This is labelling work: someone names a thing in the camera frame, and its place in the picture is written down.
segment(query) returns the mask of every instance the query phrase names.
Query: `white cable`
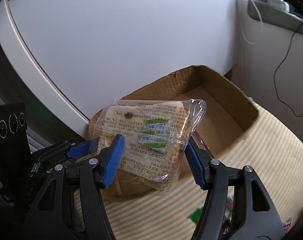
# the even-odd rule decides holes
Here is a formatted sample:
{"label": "white cable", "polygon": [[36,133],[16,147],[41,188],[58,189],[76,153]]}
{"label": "white cable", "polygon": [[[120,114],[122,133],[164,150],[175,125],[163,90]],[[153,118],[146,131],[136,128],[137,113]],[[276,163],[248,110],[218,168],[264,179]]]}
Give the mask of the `white cable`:
{"label": "white cable", "polygon": [[259,38],[259,40],[258,40],[257,42],[250,42],[250,41],[247,40],[247,38],[246,38],[246,36],[245,36],[245,33],[244,33],[243,12],[242,12],[243,10],[242,10],[242,8],[239,8],[240,11],[241,11],[241,29],[242,29],[242,34],[243,34],[244,40],[245,40],[247,43],[249,43],[249,44],[257,44],[257,43],[259,43],[259,42],[261,41],[261,39],[262,39],[262,37],[263,37],[263,19],[262,19],[262,16],[261,16],[261,14],[260,14],[260,12],[259,12],[259,10],[258,10],[258,8],[257,8],[257,5],[255,4],[255,2],[254,2],[253,0],[250,0],[250,1],[252,2],[253,6],[254,6],[254,8],[255,8],[257,14],[258,14],[259,20],[260,20],[261,33],[260,33],[260,38]]}

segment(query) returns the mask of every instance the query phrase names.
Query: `white cabinet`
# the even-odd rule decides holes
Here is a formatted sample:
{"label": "white cabinet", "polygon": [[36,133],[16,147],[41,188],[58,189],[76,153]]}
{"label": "white cabinet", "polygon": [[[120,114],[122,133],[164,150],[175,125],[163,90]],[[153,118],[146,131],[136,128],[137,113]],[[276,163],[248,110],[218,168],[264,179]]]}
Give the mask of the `white cabinet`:
{"label": "white cabinet", "polygon": [[0,44],[36,97],[83,135],[108,101],[175,70],[225,74],[236,23],[235,0],[3,0]]}

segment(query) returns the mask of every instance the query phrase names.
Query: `black cable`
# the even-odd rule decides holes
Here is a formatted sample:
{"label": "black cable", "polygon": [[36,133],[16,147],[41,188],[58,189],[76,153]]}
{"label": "black cable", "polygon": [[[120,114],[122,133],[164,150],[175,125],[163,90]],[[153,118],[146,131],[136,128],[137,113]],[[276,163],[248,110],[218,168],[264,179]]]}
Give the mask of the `black cable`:
{"label": "black cable", "polygon": [[277,73],[278,69],[279,69],[280,66],[284,63],[284,61],[287,59],[288,54],[289,54],[289,52],[290,52],[291,44],[292,44],[292,41],[293,41],[293,37],[294,37],[294,35],[298,32],[298,30],[299,30],[299,28],[302,26],[302,24],[303,24],[303,19],[300,21],[300,24],[299,24],[297,30],[296,30],[296,31],[293,33],[293,35],[291,36],[291,38],[290,38],[290,45],[289,45],[289,47],[288,47],[286,56],[285,56],[285,58],[282,60],[282,62],[279,64],[279,66],[276,68],[276,70],[275,70],[275,72],[274,72],[274,77],[273,77],[273,80],[274,80],[274,87],[275,87],[276,96],[277,96],[278,100],[279,100],[280,102],[282,102],[284,105],[286,105],[290,110],[292,110],[292,112],[294,113],[294,115],[295,115],[296,117],[301,117],[301,116],[303,115],[303,113],[300,114],[300,115],[296,115],[295,112],[294,112],[294,110],[293,110],[288,104],[286,104],[284,101],[282,101],[282,100],[279,98],[278,92],[277,92],[277,86],[276,86],[275,77],[276,77],[276,73]]}

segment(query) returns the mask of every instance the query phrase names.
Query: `camera lens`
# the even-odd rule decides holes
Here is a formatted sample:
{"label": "camera lens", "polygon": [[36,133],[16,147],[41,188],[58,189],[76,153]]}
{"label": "camera lens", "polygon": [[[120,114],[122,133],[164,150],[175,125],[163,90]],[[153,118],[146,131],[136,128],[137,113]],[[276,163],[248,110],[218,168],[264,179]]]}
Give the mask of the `camera lens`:
{"label": "camera lens", "polygon": [[0,136],[1,138],[5,138],[7,135],[7,125],[4,120],[0,121]]}
{"label": "camera lens", "polygon": [[12,133],[17,132],[18,130],[18,120],[15,114],[11,114],[9,117],[9,128]]}
{"label": "camera lens", "polygon": [[23,113],[20,113],[20,115],[19,115],[19,123],[21,126],[24,126],[24,124],[25,124],[25,116]]}

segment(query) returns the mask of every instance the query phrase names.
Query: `green label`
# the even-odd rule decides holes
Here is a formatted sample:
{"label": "green label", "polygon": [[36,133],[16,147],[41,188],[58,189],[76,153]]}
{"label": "green label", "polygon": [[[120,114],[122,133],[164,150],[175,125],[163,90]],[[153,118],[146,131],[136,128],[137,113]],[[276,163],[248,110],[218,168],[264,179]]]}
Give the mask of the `green label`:
{"label": "green label", "polygon": [[155,148],[166,148],[166,143],[144,143],[146,147]]}
{"label": "green label", "polygon": [[197,224],[199,219],[201,218],[201,215],[202,215],[202,212],[203,212],[203,208],[199,208],[197,209],[193,214],[191,214],[189,216],[189,218],[195,223]]}
{"label": "green label", "polygon": [[167,119],[163,119],[163,118],[155,118],[155,119],[147,119],[145,121],[145,124],[151,124],[151,123],[167,123],[168,120]]}
{"label": "green label", "polygon": [[154,135],[155,131],[142,131],[142,133]]}

